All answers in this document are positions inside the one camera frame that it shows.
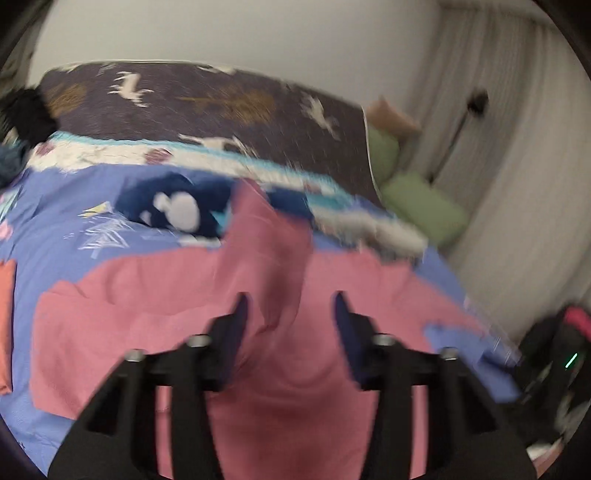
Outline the black floor lamp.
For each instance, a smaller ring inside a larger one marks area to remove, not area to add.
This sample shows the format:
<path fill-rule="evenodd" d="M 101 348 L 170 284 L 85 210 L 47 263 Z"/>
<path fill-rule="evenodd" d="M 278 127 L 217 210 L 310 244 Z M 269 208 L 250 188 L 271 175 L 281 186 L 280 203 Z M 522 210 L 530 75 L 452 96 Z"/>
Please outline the black floor lamp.
<path fill-rule="evenodd" d="M 466 101 L 465 111 L 456 127 L 452 139 L 441 159 L 431 168 L 427 175 L 427 181 L 432 185 L 441 175 L 454 152 L 460 136 L 463 133 L 468 121 L 471 118 L 482 119 L 487 112 L 490 102 L 488 90 L 485 88 L 475 89 Z"/>

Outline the pink long sleeve shirt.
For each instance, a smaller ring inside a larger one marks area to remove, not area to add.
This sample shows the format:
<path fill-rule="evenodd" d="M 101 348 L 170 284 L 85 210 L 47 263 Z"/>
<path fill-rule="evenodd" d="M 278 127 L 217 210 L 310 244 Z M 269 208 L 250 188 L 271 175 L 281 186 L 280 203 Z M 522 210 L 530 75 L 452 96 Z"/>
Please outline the pink long sleeve shirt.
<path fill-rule="evenodd" d="M 408 347 L 429 351 L 429 324 L 480 332 L 478 320 L 410 263 L 369 251 L 317 250 L 311 229 L 242 183 L 221 247 L 183 247 L 106 261 L 60 281 L 37 304 L 31 347 L 34 406 L 78 416 L 131 349 L 176 347 L 249 295 L 235 373 L 211 397 L 228 479 L 355 479 L 375 397 L 353 385 L 334 320 L 335 293 Z"/>

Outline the white teal quilt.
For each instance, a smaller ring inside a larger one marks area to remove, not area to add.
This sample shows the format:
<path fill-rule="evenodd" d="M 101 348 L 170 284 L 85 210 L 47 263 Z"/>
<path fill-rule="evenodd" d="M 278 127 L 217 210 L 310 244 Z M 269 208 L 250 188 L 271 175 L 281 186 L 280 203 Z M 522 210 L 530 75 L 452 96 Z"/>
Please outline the white teal quilt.
<path fill-rule="evenodd" d="M 23 208 L 42 208 L 55 197 L 60 202 L 73 198 L 61 193 L 69 180 L 84 169 L 101 165 L 173 167 L 197 170 L 232 178 L 249 178 L 259 183 L 313 193 L 345 205 L 379 212 L 378 204 L 349 194 L 332 177 L 291 169 L 235 152 L 168 141 L 99 140 L 66 132 L 53 134 L 36 146 L 28 157 L 19 186 Z"/>

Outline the grey curtain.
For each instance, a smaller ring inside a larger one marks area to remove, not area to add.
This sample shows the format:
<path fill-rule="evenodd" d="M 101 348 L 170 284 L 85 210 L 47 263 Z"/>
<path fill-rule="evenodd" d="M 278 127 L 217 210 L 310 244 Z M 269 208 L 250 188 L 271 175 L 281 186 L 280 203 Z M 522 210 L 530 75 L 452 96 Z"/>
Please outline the grey curtain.
<path fill-rule="evenodd" d="M 569 300 L 590 299 L 590 80 L 531 3 L 445 1 L 411 113 L 422 133 L 402 165 L 425 177 L 477 88 L 471 118 L 434 182 L 469 215 L 449 263 L 513 337 Z"/>

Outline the black pink bag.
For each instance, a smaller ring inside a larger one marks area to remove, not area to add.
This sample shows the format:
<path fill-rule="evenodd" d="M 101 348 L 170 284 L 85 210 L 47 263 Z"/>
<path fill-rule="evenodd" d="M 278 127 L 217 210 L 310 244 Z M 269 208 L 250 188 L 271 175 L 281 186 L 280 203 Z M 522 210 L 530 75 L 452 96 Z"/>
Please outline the black pink bag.
<path fill-rule="evenodd" d="M 590 310 L 568 303 L 537 320 L 519 344 L 521 359 L 513 377 L 522 391 L 512 421 L 525 446 L 552 444 L 559 407 L 590 399 Z"/>

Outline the dark deer pattern mattress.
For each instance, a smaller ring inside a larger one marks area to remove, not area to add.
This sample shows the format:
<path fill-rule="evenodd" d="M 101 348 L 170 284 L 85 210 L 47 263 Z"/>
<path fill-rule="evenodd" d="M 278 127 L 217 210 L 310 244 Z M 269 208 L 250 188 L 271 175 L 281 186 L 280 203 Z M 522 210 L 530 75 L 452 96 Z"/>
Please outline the dark deer pattern mattress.
<path fill-rule="evenodd" d="M 94 62 L 46 72 L 39 90 L 71 134 L 233 152 L 379 201 L 363 109 L 308 86 L 187 62 Z"/>

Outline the green pillow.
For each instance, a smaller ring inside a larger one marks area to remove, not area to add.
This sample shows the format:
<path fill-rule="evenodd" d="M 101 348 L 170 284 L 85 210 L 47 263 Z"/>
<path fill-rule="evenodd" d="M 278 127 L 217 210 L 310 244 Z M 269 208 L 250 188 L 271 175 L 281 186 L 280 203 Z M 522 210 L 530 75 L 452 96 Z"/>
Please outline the green pillow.
<path fill-rule="evenodd" d="M 378 187 L 387 182 L 396 171 L 399 141 L 387 132 L 373 126 L 368 128 L 368 145 L 370 155 L 370 169 Z"/>
<path fill-rule="evenodd" d="M 468 213 L 421 175 L 400 173 L 380 188 L 383 205 L 417 227 L 436 247 L 456 241 L 469 224 Z"/>

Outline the tan cushion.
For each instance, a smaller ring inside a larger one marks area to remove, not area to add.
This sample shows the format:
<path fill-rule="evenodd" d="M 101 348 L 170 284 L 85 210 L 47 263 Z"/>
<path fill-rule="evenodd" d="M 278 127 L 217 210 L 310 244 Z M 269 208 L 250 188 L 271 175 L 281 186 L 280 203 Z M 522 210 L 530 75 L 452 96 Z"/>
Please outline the tan cushion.
<path fill-rule="evenodd" d="M 398 139 L 408 139 L 422 131 L 418 122 L 392 107 L 384 96 L 367 107 L 366 117 L 370 126 Z"/>

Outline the black clothes pile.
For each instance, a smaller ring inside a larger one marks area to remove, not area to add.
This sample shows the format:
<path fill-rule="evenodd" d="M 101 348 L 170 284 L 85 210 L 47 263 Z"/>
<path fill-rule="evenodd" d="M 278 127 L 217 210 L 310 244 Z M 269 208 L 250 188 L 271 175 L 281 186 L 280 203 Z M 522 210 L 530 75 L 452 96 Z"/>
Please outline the black clothes pile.
<path fill-rule="evenodd" d="M 1 139 L 11 131 L 30 147 L 46 142 L 58 131 L 58 122 L 37 89 L 12 90 L 1 98 Z"/>

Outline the orange cloth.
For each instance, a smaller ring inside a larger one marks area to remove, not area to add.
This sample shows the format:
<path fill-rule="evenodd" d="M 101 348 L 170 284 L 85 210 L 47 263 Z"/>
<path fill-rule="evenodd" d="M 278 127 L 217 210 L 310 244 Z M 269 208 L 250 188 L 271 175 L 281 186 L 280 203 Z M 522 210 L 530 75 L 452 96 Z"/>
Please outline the orange cloth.
<path fill-rule="evenodd" d="M 0 268 L 0 394 L 12 392 L 13 301 L 16 261 L 1 262 Z"/>

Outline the teal knitted blanket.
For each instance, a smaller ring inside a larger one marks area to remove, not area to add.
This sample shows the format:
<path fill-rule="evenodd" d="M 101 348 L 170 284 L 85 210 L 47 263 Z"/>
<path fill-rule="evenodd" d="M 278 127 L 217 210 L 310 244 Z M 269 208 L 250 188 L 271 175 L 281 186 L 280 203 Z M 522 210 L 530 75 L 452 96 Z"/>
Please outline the teal knitted blanket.
<path fill-rule="evenodd" d="M 0 148 L 0 188 L 8 187 L 24 170 L 30 146 L 26 141 L 17 140 L 2 144 Z"/>

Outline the green pillow back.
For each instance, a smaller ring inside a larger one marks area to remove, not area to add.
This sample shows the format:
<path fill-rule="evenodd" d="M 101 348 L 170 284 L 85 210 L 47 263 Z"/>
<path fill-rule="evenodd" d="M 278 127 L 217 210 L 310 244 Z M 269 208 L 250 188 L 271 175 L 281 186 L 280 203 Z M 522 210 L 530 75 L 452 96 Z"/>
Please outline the green pillow back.
<path fill-rule="evenodd" d="M 387 182 L 396 171 L 399 141 L 387 132 L 373 126 L 368 128 L 368 145 L 370 155 L 370 169 L 378 187 Z"/>

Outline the green pillow front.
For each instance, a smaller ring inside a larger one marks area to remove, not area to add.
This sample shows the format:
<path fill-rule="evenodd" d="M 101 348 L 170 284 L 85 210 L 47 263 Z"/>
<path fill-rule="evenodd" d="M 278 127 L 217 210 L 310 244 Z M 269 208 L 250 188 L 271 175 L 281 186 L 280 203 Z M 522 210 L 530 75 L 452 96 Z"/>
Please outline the green pillow front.
<path fill-rule="evenodd" d="M 436 247 L 456 241 L 469 224 L 468 213 L 421 175 L 400 173 L 380 188 L 383 205 L 417 227 Z"/>

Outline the grey folded cloth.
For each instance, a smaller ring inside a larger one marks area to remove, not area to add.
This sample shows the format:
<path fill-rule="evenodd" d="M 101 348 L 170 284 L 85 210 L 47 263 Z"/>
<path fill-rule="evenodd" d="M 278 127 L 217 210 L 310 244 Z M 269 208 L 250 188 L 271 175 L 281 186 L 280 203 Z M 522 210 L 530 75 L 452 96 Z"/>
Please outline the grey folded cloth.
<path fill-rule="evenodd" d="M 428 238 L 413 225 L 366 210 L 313 207 L 311 214 L 319 231 L 351 245 L 379 247 L 409 258 L 422 257 L 429 245 Z"/>

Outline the navy star plush blanket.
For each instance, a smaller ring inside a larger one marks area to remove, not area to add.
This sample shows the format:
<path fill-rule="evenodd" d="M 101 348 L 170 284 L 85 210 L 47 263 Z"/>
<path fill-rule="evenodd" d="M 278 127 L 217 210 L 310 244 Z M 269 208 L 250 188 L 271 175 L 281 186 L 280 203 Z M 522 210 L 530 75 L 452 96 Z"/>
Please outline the navy star plush blanket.
<path fill-rule="evenodd" d="M 180 173 L 139 181 L 124 189 L 115 201 L 115 210 L 127 220 L 150 228 L 221 239 L 238 210 L 238 193 L 243 187 L 252 187 L 281 214 L 314 222 L 308 198 L 300 191 L 264 189 L 256 181 L 231 177 L 193 181 Z"/>

